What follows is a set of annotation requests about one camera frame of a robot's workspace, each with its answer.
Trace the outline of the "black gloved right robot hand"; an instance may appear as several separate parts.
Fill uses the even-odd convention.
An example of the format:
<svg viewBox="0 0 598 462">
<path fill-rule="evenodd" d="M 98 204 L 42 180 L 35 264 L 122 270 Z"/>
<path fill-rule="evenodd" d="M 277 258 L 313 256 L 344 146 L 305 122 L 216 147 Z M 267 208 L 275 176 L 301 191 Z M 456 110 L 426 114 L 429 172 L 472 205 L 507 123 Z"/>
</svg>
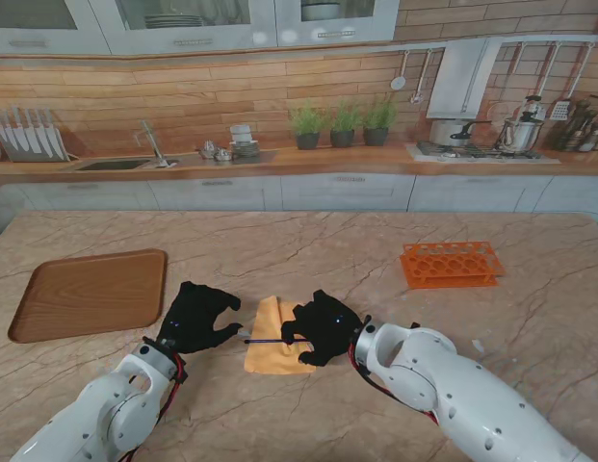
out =
<svg viewBox="0 0 598 462">
<path fill-rule="evenodd" d="M 305 305 L 297 305 L 293 314 L 295 318 L 281 326 L 281 339 L 287 345 L 297 336 L 307 340 L 313 349 L 301 353 L 299 361 L 316 367 L 344 354 L 363 325 L 351 308 L 323 290 L 316 291 Z"/>
</svg>

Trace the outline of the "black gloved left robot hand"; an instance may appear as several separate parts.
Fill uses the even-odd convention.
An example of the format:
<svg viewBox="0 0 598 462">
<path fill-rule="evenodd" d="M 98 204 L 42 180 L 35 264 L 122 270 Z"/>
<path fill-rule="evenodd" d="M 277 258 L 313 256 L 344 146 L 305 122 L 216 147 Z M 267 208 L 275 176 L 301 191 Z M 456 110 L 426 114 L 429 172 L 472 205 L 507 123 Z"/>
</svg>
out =
<svg viewBox="0 0 598 462">
<path fill-rule="evenodd" d="M 230 323 L 216 330 L 218 316 L 226 309 L 240 308 L 241 300 L 230 293 L 184 281 L 163 320 L 156 343 L 177 354 L 218 347 L 243 327 L 240 323 Z"/>
</svg>

